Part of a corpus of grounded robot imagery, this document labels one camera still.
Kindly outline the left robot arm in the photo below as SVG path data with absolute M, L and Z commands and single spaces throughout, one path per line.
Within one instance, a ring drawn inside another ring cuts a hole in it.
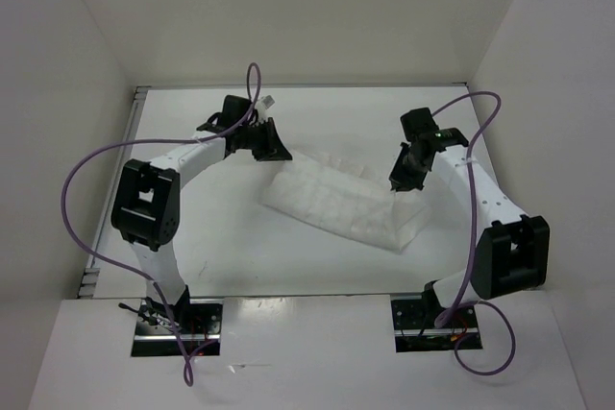
M 173 239 L 179 230 L 182 189 L 212 165 L 238 150 L 256 161 L 287 161 L 272 118 L 242 124 L 225 136 L 210 134 L 148 161 L 131 159 L 122 169 L 111 225 L 132 248 L 147 283 L 146 298 L 159 306 L 157 320 L 169 332 L 191 321 L 190 295 L 180 275 Z

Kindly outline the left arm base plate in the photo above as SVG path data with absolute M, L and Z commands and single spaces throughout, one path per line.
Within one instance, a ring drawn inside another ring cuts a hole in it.
M 122 307 L 136 314 L 131 357 L 171 357 L 182 353 L 171 323 L 160 306 L 141 300 L 138 308 Z M 175 320 L 186 352 L 192 357 L 218 356 L 221 348 L 223 301 L 192 299 L 187 313 Z

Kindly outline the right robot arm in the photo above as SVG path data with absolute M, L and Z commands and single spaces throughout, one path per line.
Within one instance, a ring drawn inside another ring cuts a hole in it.
M 443 326 L 456 305 L 545 283 L 551 230 L 543 217 L 528 215 L 508 199 L 466 148 L 436 151 L 426 141 L 403 143 L 389 176 L 393 190 L 419 190 L 429 174 L 437 176 L 469 214 L 474 257 L 469 268 L 426 286 L 432 294 L 421 303 L 426 323 Z

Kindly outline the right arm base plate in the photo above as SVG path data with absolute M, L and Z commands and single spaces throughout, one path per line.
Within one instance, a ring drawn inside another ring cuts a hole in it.
M 395 349 L 398 353 L 481 350 L 478 319 L 473 308 L 457 311 L 443 327 L 436 327 L 439 311 L 428 312 L 419 297 L 390 300 Z

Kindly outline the white pleated skirt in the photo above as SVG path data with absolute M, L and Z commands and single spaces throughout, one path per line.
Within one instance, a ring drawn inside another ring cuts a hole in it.
M 302 223 L 401 253 L 431 218 L 418 193 L 395 193 L 367 165 L 313 150 L 293 150 L 260 201 Z

